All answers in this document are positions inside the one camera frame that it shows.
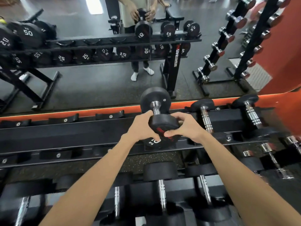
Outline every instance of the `foot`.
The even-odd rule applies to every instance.
[[[151,68],[143,68],[143,69],[145,69],[146,70],[146,72],[150,75],[150,76],[152,76],[152,75],[154,75],[154,71],[151,69]]]
[[[138,76],[138,73],[134,72],[133,75],[131,76],[131,80],[133,82],[137,81],[137,76]]]

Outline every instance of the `person's right hand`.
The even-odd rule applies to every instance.
[[[139,20],[139,12],[134,2],[130,1],[126,4],[126,9],[130,13],[131,18],[135,21]]]
[[[208,132],[203,129],[190,114],[177,112],[171,115],[182,120],[183,124],[178,129],[166,131],[164,133],[165,137],[182,135],[184,137],[190,138],[196,143],[201,143],[202,136],[204,136],[204,134],[208,134]]]

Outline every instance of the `hand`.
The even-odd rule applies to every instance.
[[[150,11],[147,12],[145,14],[145,19],[150,22],[154,17],[155,17],[155,14],[156,14],[156,9],[157,9],[157,5],[156,4],[153,4],[151,7],[150,7]]]
[[[135,21],[139,20],[139,12],[134,2],[130,1],[126,4],[126,9],[130,13],[131,18]]]
[[[135,142],[147,139],[149,137],[154,138],[158,142],[160,141],[159,135],[155,133],[148,125],[148,121],[152,115],[152,110],[149,110],[148,112],[135,117],[133,124],[128,130],[128,134]]]
[[[183,124],[178,129],[166,131],[164,133],[165,137],[182,135],[184,137],[190,138],[196,143],[201,143],[202,136],[204,136],[204,134],[206,133],[208,134],[208,132],[203,129],[190,114],[177,112],[171,115],[182,120]]]

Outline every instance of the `gym floor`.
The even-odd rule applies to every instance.
[[[182,59],[176,84],[176,100],[192,100],[203,97],[201,90],[196,83],[192,70],[203,66],[203,57],[212,51],[211,44],[219,39],[218,30],[226,26],[226,13],[236,8],[236,0],[218,0],[210,3],[209,0],[165,0],[170,3],[176,2],[179,5],[185,21],[192,19],[200,24],[202,42],[191,45],[188,58]],[[110,27],[107,22],[108,14],[104,0],[100,0],[103,7],[103,14],[91,15],[85,0],[21,0],[21,3],[11,7],[0,7],[1,15],[7,20],[24,20],[37,12],[40,8],[44,13],[40,17],[49,23],[56,24],[58,38],[76,36],[104,37],[112,35],[107,29]],[[158,5],[156,17],[164,17],[164,9]],[[154,24],[154,31],[159,31],[160,25]],[[231,66],[229,58],[239,57],[242,52],[240,41],[242,35],[238,30],[235,33],[236,39],[227,46],[226,54],[217,63],[216,73],[224,72],[224,69]],[[130,63],[87,65],[75,67],[45,68],[40,71],[51,77],[55,71],[60,71],[62,77],[59,79],[49,101],[42,112],[74,110],[81,108],[95,108],[116,105],[137,104],[140,101],[142,92],[152,86],[161,86],[162,77],[159,65],[163,61],[151,61],[150,68],[155,75],[149,76],[140,64],[140,73],[137,82],[132,82],[130,77],[133,73]],[[42,92],[44,85],[36,78],[28,83],[36,93]],[[0,81],[0,98],[3,98],[12,86]],[[212,98],[231,97],[242,95],[241,89],[234,83],[211,84],[209,88]],[[32,101],[23,93],[19,93],[14,99],[6,114],[22,114],[31,112]],[[260,153],[256,144],[240,146],[241,150],[249,149]],[[154,161],[175,161],[179,168],[183,168],[181,155],[178,152],[167,152],[148,154],[142,156],[131,156],[126,159],[122,171],[133,171],[140,173],[143,164]],[[60,163],[50,165],[38,165],[30,167],[18,167],[11,170],[6,182],[21,180],[33,180],[39,178],[58,178],[62,175],[83,173],[87,171],[96,161],[82,161],[71,163]],[[295,175],[293,181],[282,181],[274,177],[273,172],[265,172],[269,178],[270,185],[279,192],[295,209],[301,212],[301,190],[299,183],[300,167],[294,165],[289,168]],[[240,225],[231,221],[228,225]]]

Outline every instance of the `person's left arm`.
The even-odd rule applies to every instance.
[[[151,21],[156,14],[156,10],[157,10],[157,5],[158,5],[158,0],[153,0],[153,4],[150,6],[150,11],[146,13],[146,17],[145,19],[147,21]]]
[[[91,226],[133,145],[149,137],[160,141],[148,125],[152,115],[136,116],[118,144],[67,190],[39,226]]]

